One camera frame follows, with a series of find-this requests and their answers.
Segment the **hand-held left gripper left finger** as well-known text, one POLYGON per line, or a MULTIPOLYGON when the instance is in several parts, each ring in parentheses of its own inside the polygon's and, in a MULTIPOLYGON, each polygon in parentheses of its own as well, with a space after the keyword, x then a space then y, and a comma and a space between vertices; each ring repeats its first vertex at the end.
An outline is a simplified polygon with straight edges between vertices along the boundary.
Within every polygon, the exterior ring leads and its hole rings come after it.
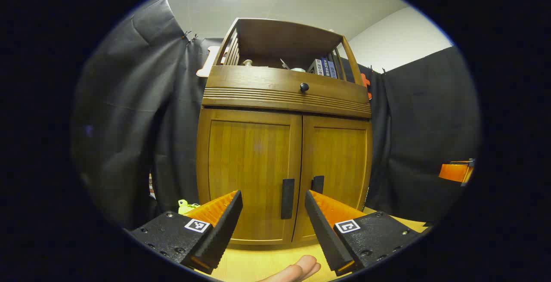
POLYGON ((243 208, 240 190, 179 214, 166 211, 129 234, 165 259, 205 274, 218 268, 243 208))

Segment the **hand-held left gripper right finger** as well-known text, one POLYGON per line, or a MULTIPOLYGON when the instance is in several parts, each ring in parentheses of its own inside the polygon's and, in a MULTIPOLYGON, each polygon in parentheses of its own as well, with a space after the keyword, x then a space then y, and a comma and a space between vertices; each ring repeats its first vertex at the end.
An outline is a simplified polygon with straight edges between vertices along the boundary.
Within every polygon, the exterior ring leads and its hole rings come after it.
POLYGON ((366 214, 313 190, 305 193, 305 208, 336 276, 377 266, 423 235, 383 211, 366 214))

